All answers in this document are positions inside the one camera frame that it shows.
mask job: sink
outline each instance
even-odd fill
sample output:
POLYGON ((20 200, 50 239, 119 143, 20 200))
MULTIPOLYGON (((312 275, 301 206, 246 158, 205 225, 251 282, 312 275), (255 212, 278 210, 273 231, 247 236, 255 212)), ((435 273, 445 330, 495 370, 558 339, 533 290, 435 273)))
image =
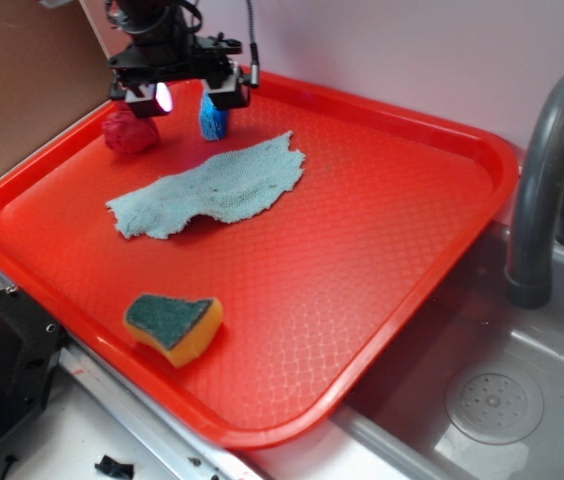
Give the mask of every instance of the sink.
POLYGON ((551 302, 522 310, 506 242, 492 224, 344 402, 377 451, 401 445, 433 478, 564 478, 564 247, 551 302))

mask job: red ball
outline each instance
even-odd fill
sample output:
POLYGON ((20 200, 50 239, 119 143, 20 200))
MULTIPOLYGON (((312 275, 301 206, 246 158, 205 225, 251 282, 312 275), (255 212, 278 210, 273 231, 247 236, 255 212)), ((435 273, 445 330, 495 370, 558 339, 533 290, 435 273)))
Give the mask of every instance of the red ball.
POLYGON ((139 153, 160 141, 152 118, 137 118, 130 110, 113 112, 102 122, 106 146, 119 153, 139 153))

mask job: drain cover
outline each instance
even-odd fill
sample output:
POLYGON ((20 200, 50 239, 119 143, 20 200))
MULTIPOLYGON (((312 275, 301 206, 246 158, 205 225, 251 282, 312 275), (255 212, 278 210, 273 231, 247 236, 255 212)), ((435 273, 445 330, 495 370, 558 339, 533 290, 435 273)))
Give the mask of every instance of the drain cover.
POLYGON ((453 377, 446 390, 446 410, 468 437, 504 445, 535 430, 544 402, 531 377, 512 365, 492 362, 473 365, 453 377))

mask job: light blue cloth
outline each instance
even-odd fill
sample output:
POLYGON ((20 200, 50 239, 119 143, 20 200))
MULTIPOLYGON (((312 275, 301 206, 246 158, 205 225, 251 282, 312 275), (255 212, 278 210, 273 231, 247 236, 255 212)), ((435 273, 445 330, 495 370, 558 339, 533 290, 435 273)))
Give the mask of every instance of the light blue cloth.
POLYGON ((243 150, 221 153, 187 172, 106 203, 126 238, 146 234, 165 239, 191 217, 209 215, 225 223, 270 208, 302 176, 305 155, 289 150, 289 131, 243 150))

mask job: orange tray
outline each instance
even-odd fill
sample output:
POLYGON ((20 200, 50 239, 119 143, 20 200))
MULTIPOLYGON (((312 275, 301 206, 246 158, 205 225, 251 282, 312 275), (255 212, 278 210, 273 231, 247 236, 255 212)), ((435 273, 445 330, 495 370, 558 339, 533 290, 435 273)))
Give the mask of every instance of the orange tray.
POLYGON ((0 181, 0 269, 199 434, 257 448, 327 416, 489 223, 515 155, 474 128, 273 75, 206 142, 199 82, 159 146, 106 148, 105 106, 0 181), (270 210, 125 240, 105 203, 288 130, 304 175, 270 210), (218 297, 224 324, 176 370, 122 324, 143 293, 218 297))

